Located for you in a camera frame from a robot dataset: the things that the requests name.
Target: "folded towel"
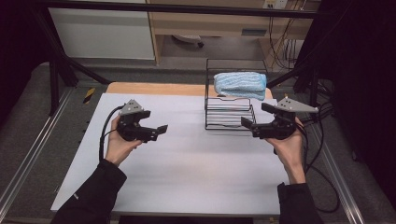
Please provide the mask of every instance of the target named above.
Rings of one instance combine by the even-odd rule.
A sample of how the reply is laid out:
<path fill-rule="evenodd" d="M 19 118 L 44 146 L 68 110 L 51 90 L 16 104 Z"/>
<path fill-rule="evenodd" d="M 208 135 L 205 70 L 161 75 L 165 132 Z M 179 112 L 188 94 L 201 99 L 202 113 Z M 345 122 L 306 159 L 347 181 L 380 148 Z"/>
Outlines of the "folded towel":
<path fill-rule="evenodd" d="M 230 72 L 215 75 L 217 94 L 264 100 L 267 78 L 256 72 Z"/>

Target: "wrist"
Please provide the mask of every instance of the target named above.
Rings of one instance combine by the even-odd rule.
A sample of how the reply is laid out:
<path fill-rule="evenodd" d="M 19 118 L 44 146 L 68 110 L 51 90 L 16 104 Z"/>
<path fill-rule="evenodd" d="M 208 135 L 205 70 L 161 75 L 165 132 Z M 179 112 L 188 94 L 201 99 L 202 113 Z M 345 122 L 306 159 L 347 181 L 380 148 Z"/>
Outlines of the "wrist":
<path fill-rule="evenodd" d="M 290 184 L 303 184 L 306 182 L 305 173 L 302 165 L 286 167 L 286 173 L 288 174 Z"/>
<path fill-rule="evenodd" d="M 115 159 L 113 160 L 113 159 L 111 159 L 111 158 L 109 158 L 109 157 L 105 157 L 105 160 L 107 160 L 107 161 L 113 163 L 113 164 L 114 164 L 115 166 L 117 166 L 117 167 L 120 166 L 120 162 L 117 161 L 117 160 L 115 160 Z"/>

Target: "cable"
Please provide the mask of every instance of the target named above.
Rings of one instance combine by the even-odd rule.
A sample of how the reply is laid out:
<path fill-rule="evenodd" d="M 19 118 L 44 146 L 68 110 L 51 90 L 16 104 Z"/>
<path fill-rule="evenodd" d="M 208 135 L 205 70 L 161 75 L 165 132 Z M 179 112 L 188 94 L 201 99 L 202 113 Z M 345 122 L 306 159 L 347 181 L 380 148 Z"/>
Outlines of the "cable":
<path fill-rule="evenodd" d="M 325 174 L 323 174 L 317 167 L 315 167 L 315 166 L 313 165 L 313 163 L 316 161 L 316 159 L 318 158 L 318 155 L 320 154 L 320 152 L 321 152 L 321 150 L 322 150 L 322 148 L 323 148 L 324 131 L 323 131 L 323 124 L 322 124 L 321 120 L 323 119 L 323 117 L 322 117 L 323 110 L 327 110 L 327 111 L 326 111 L 327 113 L 332 111 L 332 106 L 326 107 L 326 108 L 324 109 L 324 106 L 327 105 L 327 104 L 329 104 L 329 103 L 330 103 L 330 102 L 326 102 L 326 103 L 322 104 L 322 105 L 320 106 L 320 108 L 319 108 L 319 111 L 318 111 L 318 123 L 319 123 L 319 127 L 320 127 L 320 130 L 321 130 L 321 138 L 320 138 L 320 144 L 319 144 L 318 152 L 316 153 L 316 155 L 314 156 L 314 159 L 313 159 L 310 163 L 306 163 L 306 154 L 307 154 L 307 151 L 308 151 L 308 142 L 306 142 L 306 147 L 307 147 L 307 149 L 306 149 L 306 152 L 304 152 L 304 153 L 306 153 L 306 154 L 304 154 L 304 161 L 303 161 L 303 163 L 306 164 L 305 166 L 303 166 L 303 167 L 304 167 L 304 172 L 305 172 L 305 174 L 307 174 L 308 171 L 309 171 L 309 169 L 312 168 L 312 170 L 314 170 L 314 171 L 316 171 L 318 174 L 320 174 L 320 175 L 324 178 L 324 180 L 325 180 L 326 182 L 329 183 L 329 185 L 331 186 L 331 188 L 333 189 L 333 191 L 334 191 L 334 193 L 335 193 L 335 196 L 336 196 L 336 205 L 335 205 L 335 207 L 334 207 L 333 209 L 326 210 L 326 209 L 317 208 L 320 212 L 323 212 L 323 213 L 333 213 L 333 212 L 337 211 L 338 208 L 340 207 L 340 203 L 341 203 L 340 198 L 339 198 L 338 191 L 337 191 L 337 189 L 335 188 L 335 186 L 334 186 L 334 184 L 332 183 L 332 181 L 331 181 Z"/>
<path fill-rule="evenodd" d="M 294 40 L 294 48 L 293 48 L 293 67 L 295 66 L 297 59 L 296 59 L 296 46 L 297 46 L 297 40 Z"/>
<path fill-rule="evenodd" d="M 327 88 L 327 86 L 326 86 L 322 81 L 319 81 L 319 82 L 318 82 L 318 85 L 319 85 L 323 90 L 325 90 L 330 96 L 333 95 L 333 91 L 331 91 L 329 88 Z"/>
<path fill-rule="evenodd" d="M 331 209 L 331 210 L 325 210 L 325 209 L 321 209 L 321 208 L 317 208 L 317 209 L 318 209 L 320 212 L 322 212 L 322 213 L 333 213 L 333 212 L 337 211 L 338 208 L 340 207 L 341 201 L 340 201 L 340 195 L 338 194 L 338 191 L 337 191 L 337 189 L 335 188 L 335 185 L 334 185 L 334 184 L 332 183 L 332 181 L 331 181 L 325 174 L 323 174 L 317 167 L 311 166 L 311 168 L 312 168 L 312 170 L 314 170 L 314 171 L 316 171 L 318 174 L 320 174 L 320 175 L 323 177 L 323 179 L 325 179 L 326 182 L 328 182 L 328 183 L 330 184 L 330 187 L 332 187 L 332 189 L 334 190 L 335 197 L 336 197 L 336 201 L 337 201 L 337 203 L 336 203 L 334 209 Z"/>
<path fill-rule="evenodd" d="M 324 109 L 322 109 L 322 111 L 320 112 L 320 117 L 318 117 L 319 119 L 325 119 L 327 118 L 333 111 L 332 106 L 326 107 Z M 313 119 L 312 117 L 306 118 L 306 119 L 300 119 L 300 122 L 302 124 L 304 124 L 304 126 L 309 126 L 312 125 L 314 123 L 316 123 L 317 121 L 315 119 Z"/>
<path fill-rule="evenodd" d="M 350 0 L 349 5 L 346 7 L 346 9 L 344 10 L 344 12 L 342 13 L 342 15 L 340 16 L 339 20 L 335 23 L 335 25 L 329 30 L 329 32 L 326 33 L 325 36 L 323 36 L 323 38 L 321 38 L 319 40 L 319 42 L 314 46 L 314 48 L 307 54 L 305 55 L 305 57 L 303 59 L 301 59 L 299 61 L 299 64 L 303 63 L 309 56 L 311 56 L 315 51 L 318 51 L 318 47 L 320 45 L 323 44 L 323 42 L 330 36 L 330 34 L 332 32 L 334 32 L 335 28 L 337 28 L 338 24 L 341 22 L 341 19 L 343 19 L 345 17 L 345 15 L 347 14 L 347 11 L 350 9 L 350 7 L 352 6 L 352 3 L 354 2 L 354 0 Z"/>
<path fill-rule="evenodd" d="M 294 22 L 294 19 L 289 19 L 288 24 L 286 25 L 285 31 L 283 32 L 283 35 L 279 39 L 281 42 L 283 42 L 285 40 L 285 35 L 286 35 L 287 31 L 289 30 L 289 28 L 291 27 L 291 25 L 293 24 L 293 22 Z M 274 27 L 274 18 L 270 17 L 269 18 L 268 33 L 269 33 L 269 36 L 270 36 L 270 47 L 271 47 L 271 50 L 273 52 L 275 62 L 281 68 L 290 69 L 289 67 L 287 67 L 286 65 L 284 65 L 281 62 L 281 60 L 279 59 L 279 56 L 277 55 L 277 52 L 276 52 L 275 47 L 274 47 L 275 44 L 274 44 L 274 41 L 273 41 L 273 38 L 272 38 L 273 27 Z"/>
<path fill-rule="evenodd" d="M 290 46 L 290 51 L 289 51 L 289 58 L 286 58 L 288 60 L 288 67 L 289 67 L 289 71 L 290 71 L 290 58 L 291 58 L 291 51 L 293 49 L 293 41 L 291 41 L 291 46 Z"/>
<path fill-rule="evenodd" d="M 288 59 L 288 54 L 287 54 L 287 52 L 288 52 L 288 50 L 289 50 L 289 43 L 290 43 L 290 40 L 288 39 L 288 43 L 286 44 L 286 47 L 284 47 L 284 49 L 283 49 L 283 58 L 284 58 L 285 60 Z"/>
<path fill-rule="evenodd" d="M 107 124 L 108 124 L 108 122 L 110 121 L 110 119 L 111 119 L 111 117 L 113 116 L 113 114 L 114 114 L 117 110 L 121 110 L 122 108 L 123 108 L 123 105 L 120 105 L 120 106 L 117 106 L 115 109 L 113 109 L 113 110 L 110 112 L 110 114 L 108 115 L 108 117 L 107 117 L 107 119 L 106 119 L 106 121 L 105 121 L 105 125 L 103 126 L 103 130 L 102 130 L 102 135 L 101 135 L 101 137 L 100 137 L 100 139 L 99 139 L 99 161 L 102 161 L 103 158 L 104 158 L 104 151 L 105 151 L 104 144 L 105 144 L 105 137 L 106 137 L 106 135 L 108 135 L 109 133 L 115 131 L 115 130 L 112 130 L 112 131 L 110 131 L 110 132 L 108 132 L 108 133 L 105 134 Z"/>
<path fill-rule="evenodd" d="M 307 171 L 307 172 L 309 171 L 309 169 L 311 168 L 311 166 L 314 164 L 314 162 L 317 160 L 317 158 L 318 158 L 318 156 L 319 156 L 319 154 L 320 154 L 320 152 L 321 152 L 321 150 L 322 150 L 322 148 L 323 148 L 324 131 L 323 131 L 323 124 L 322 124 L 321 119 L 320 119 L 320 114 L 321 114 L 321 111 L 322 111 L 322 109 L 323 109 L 323 106 L 325 106 L 326 104 L 329 104 L 329 103 L 330 103 L 330 102 L 326 102 L 326 103 L 324 103 L 323 105 L 321 105 L 320 108 L 319 108 L 319 112 L 318 112 L 318 117 L 319 117 L 319 119 L 318 119 L 318 124 L 319 124 L 320 132 L 322 133 L 322 135 L 321 135 L 321 137 L 320 137 L 320 144 L 319 144 L 318 152 L 317 152 L 317 154 L 314 156 L 314 159 L 312 159 L 312 161 L 311 161 L 310 163 L 308 163 L 308 165 L 307 165 L 307 167 L 306 167 L 306 169 L 307 169 L 306 171 Z"/>

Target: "black pole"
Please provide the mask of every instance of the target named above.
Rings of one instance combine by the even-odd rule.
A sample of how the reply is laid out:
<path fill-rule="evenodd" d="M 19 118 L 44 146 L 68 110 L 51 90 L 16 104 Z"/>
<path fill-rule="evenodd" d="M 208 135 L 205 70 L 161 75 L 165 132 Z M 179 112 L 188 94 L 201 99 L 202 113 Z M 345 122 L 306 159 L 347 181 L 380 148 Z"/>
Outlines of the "black pole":
<path fill-rule="evenodd" d="M 69 56 L 67 56 L 65 53 L 63 54 L 64 59 L 74 68 L 76 68 L 77 70 L 79 70 L 80 72 L 84 73 L 85 75 L 87 75 L 88 77 L 93 78 L 94 80 L 100 82 L 101 84 L 104 85 L 108 85 L 110 83 L 112 83 L 113 81 L 110 81 L 104 77 L 101 77 L 99 75 L 97 75 L 96 73 L 94 73 L 93 71 L 91 71 L 90 69 L 86 68 L 85 66 L 83 66 L 80 63 L 77 63 L 76 61 L 74 61 L 73 59 L 71 59 Z"/>
<path fill-rule="evenodd" d="M 44 36 L 46 37 L 47 42 L 43 43 L 43 46 L 46 46 L 46 50 L 48 55 L 51 57 L 54 62 L 57 63 L 57 71 L 59 75 L 64 80 L 64 84 L 66 86 L 76 86 L 78 83 L 78 79 L 74 74 L 74 71 L 62 60 L 63 49 L 59 46 L 59 43 L 52 33 L 51 29 L 48 27 L 46 23 L 42 11 L 40 8 L 30 7 L 30 13 L 33 16 L 36 24 L 40 27 Z"/>
<path fill-rule="evenodd" d="M 266 87 L 267 87 L 268 89 L 271 89 L 271 88 L 275 87 L 276 85 L 278 85 L 278 84 L 280 84 L 280 83 L 282 83 L 282 82 L 288 80 L 288 79 L 291 78 L 291 77 L 297 77 L 297 76 L 299 76 L 303 71 L 305 71 L 306 68 L 307 68 L 307 65 L 306 65 L 306 64 L 302 64 L 302 65 L 300 65 L 300 66 L 294 68 L 293 70 L 289 71 L 287 74 L 285 74 L 285 75 L 283 75 L 283 76 L 281 76 L 281 77 L 278 77 L 278 78 L 276 78 L 276 79 L 274 79 L 274 80 L 272 80 L 272 81 L 269 81 L 269 82 L 267 83 L 267 86 L 266 86 Z"/>
<path fill-rule="evenodd" d="M 311 92 L 309 96 L 309 104 L 313 107 L 318 105 L 318 77 L 319 67 L 316 66 L 311 77 Z"/>
<path fill-rule="evenodd" d="M 332 13 L 330 12 L 320 12 L 320 11 L 310 11 L 310 10 L 302 11 L 302 10 L 249 8 L 249 7 L 207 7 L 207 6 L 88 2 L 88 1 L 68 1 L 68 0 L 38 0 L 36 3 L 42 7 L 92 9 L 92 10 L 174 12 L 174 13 L 298 18 L 298 19 L 320 19 L 320 18 L 325 19 L 332 16 Z"/>

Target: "dish rack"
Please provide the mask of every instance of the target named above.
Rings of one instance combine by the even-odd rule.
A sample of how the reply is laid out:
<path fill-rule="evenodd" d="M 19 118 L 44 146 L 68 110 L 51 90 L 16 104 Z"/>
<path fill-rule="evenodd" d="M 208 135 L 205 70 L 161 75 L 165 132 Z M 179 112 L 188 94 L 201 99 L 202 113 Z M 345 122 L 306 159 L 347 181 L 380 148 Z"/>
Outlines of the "dish rack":
<path fill-rule="evenodd" d="M 267 74 L 264 60 L 206 59 L 205 77 L 205 129 L 248 131 L 241 125 L 241 117 L 256 122 L 249 98 L 218 95 L 209 97 L 214 88 L 214 75 L 224 72 L 258 72 Z"/>

